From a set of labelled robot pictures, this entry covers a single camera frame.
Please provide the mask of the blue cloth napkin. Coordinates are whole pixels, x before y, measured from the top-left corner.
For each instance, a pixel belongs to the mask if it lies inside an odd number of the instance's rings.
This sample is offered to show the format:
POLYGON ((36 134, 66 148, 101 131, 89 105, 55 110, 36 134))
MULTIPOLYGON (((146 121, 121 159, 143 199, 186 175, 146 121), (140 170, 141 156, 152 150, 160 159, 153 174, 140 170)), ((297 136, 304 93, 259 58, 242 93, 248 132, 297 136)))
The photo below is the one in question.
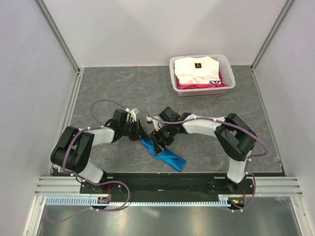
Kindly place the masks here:
POLYGON ((165 149, 159 154, 155 154, 152 140, 142 140, 141 143, 148 150, 150 155, 152 155, 156 160, 164 161, 166 164, 168 164, 170 167, 178 172, 181 172, 184 169, 187 163, 185 159, 174 154, 168 149, 165 149))

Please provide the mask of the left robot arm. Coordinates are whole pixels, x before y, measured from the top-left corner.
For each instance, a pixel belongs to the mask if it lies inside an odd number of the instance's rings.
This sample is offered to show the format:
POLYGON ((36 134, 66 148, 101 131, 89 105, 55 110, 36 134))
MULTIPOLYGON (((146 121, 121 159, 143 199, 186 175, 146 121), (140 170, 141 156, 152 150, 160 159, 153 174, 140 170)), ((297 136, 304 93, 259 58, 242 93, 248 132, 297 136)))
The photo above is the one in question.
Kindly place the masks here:
POLYGON ((113 117, 100 127, 66 127, 51 153, 51 162, 65 173, 91 182, 96 193, 104 193, 108 188, 107 173, 90 161, 91 150, 97 145, 114 143, 124 136, 131 141, 149 140, 136 117, 138 112, 137 108, 116 109, 113 117))

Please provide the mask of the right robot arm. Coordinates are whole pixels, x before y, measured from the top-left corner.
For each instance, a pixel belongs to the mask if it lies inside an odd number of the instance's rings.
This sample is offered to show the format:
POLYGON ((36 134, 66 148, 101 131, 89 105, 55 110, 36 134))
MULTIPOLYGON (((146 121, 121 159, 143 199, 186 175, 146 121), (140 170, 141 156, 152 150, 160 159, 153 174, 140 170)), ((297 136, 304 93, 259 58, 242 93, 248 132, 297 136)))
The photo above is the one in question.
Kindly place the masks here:
POLYGON ((147 123, 154 125, 150 134, 154 154, 160 154, 174 142, 178 134, 201 134, 218 140, 229 157, 225 187, 230 193, 238 193, 243 188, 246 165, 256 140, 256 134, 239 116, 230 113, 225 117, 200 117, 192 113, 181 115, 166 107, 157 117, 148 115, 147 123))

